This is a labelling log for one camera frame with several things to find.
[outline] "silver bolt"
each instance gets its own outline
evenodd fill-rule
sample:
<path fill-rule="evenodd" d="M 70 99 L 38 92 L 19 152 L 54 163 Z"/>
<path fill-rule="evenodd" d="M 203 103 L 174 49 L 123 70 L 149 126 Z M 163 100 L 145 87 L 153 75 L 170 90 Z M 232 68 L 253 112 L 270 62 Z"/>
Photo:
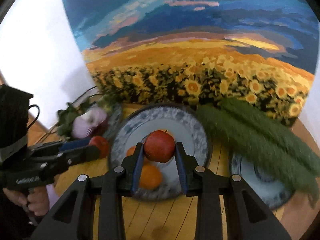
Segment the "silver bolt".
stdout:
<path fill-rule="evenodd" d="M 232 179 L 234 180 L 234 181 L 241 181 L 241 176 L 240 175 L 238 175 L 238 174 L 234 174 L 234 175 L 232 175 Z"/>
<path fill-rule="evenodd" d="M 196 166 L 196 171 L 197 172 L 204 172 L 205 168 L 203 166 Z"/>
<path fill-rule="evenodd" d="M 115 167 L 115 169 L 114 169 L 114 171 L 116 172 L 116 173 L 120 173 L 120 172 L 122 172 L 124 170 L 124 168 L 122 167 L 122 166 L 117 166 L 117 167 Z"/>
<path fill-rule="evenodd" d="M 85 175 L 85 174 L 82 174 L 82 175 L 80 175 L 79 177 L 78 177 L 78 180 L 79 181 L 85 181 L 87 179 L 87 175 Z"/>
<path fill-rule="evenodd" d="M 47 163 L 42 163 L 41 166 L 40 166 L 40 168 L 43 169 L 43 168 L 45 168 L 47 165 L 48 165 Z"/>

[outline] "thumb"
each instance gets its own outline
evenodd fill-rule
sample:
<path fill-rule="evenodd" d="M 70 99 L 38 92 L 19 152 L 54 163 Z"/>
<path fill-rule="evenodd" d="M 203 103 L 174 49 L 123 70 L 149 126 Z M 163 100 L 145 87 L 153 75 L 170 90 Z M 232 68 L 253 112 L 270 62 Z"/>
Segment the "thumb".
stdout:
<path fill-rule="evenodd" d="M 8 197 L 8 199 L 18 206 L 23 206 L 28 203 L 28 199 L 21 192 L 8 190 L 7 188 L 3 189 L 4 194 Z"/>

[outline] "wall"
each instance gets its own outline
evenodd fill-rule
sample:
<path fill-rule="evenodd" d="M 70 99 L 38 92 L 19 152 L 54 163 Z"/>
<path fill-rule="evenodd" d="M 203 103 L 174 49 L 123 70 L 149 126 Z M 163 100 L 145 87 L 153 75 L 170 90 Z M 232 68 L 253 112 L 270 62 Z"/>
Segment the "wall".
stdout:
<path fill-rule="evenodd" d="M 0 25 L 0 51 L 6 83 L 35 95 L 47 128 L 57 110 L 94 86 L 61 0 L 16 0 Z"/>

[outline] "painting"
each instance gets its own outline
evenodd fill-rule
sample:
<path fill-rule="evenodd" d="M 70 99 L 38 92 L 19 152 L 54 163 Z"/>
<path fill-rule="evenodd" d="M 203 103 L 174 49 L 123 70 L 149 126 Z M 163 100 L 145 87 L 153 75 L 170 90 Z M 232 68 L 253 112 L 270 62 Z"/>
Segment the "painting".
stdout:
<path fill-rule="evenodd" d="M 305 0 L 62 0 L 101 91 L 190 106 L 237 97 L 291 126 L 310 91 L 318 20 Z"/>

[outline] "red onion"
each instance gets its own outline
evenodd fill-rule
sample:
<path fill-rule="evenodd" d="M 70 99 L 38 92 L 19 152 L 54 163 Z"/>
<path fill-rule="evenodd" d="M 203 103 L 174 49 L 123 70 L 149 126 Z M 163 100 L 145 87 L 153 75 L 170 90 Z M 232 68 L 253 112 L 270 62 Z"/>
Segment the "red onion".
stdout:
<path fill-rule="evenodd" d="M 95 107 L 90 109 L 74 120 L 72 129 L 73 138 L 82 139 L 90 136 L 106 119 L 107 114 L 102 108 Z"/>

